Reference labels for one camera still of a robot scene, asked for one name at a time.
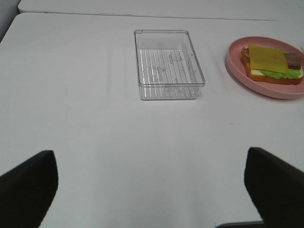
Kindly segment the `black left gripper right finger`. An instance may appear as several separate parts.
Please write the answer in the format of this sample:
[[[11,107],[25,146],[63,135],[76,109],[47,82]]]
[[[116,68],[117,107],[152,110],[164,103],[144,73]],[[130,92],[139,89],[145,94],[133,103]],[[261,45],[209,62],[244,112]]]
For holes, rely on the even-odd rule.
[[[247,152],[244,184],[268,228],[304,226],[304,173],[259,148]]]

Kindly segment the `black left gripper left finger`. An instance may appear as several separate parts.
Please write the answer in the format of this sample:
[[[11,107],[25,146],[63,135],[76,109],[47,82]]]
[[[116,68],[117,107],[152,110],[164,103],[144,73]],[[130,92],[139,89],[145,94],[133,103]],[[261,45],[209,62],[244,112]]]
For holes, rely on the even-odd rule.
[[[58,189],[53,151],[41,151],[0,177],[0,226],[40,227]]]

